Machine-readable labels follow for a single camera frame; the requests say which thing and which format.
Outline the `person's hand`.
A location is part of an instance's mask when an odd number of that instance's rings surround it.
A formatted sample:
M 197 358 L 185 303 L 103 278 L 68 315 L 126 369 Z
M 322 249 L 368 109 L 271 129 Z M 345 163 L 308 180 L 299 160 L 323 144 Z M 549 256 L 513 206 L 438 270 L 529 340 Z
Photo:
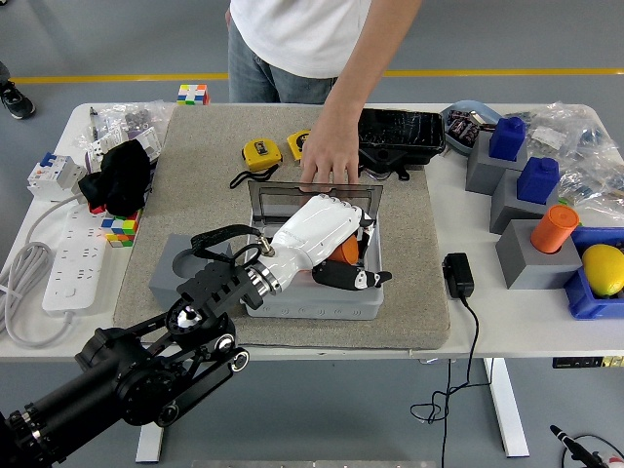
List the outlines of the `person's hand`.
M 303 145 L 301 182 L 359 182 L 358 120 L 358 114 L 319 117 Z

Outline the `robot right hand black fingers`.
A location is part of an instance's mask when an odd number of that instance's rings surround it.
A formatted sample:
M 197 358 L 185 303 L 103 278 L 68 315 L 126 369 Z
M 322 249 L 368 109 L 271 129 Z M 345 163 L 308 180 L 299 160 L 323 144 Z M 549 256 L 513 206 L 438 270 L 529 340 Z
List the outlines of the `robot right hand black fingers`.
M 582 463 L 584 467 L 622 467 L 623 453 L 602 456 L 598 452 L 590 452 L 576 439 L 571 438 L 565 431 L 556 425 L 550 426 L 551 432 L 564 445 L 572 459 Z

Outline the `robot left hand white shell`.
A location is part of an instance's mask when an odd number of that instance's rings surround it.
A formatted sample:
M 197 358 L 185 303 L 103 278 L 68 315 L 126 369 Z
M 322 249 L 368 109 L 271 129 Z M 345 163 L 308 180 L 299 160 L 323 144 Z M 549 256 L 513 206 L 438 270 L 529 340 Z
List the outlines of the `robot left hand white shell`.
M 278 229 L 269 253 L 259 258 L 253 270 L 272 294 L 284 291 L 301 271 L 310 271 L 314 281 L 336 289 L 379 288 L 392 278 L 391 273 L 370 272 L 355 262 L 332 258 L 359 230 L 368 235 L 374 228 L 375 220 L 360 207 L 315 195 Z

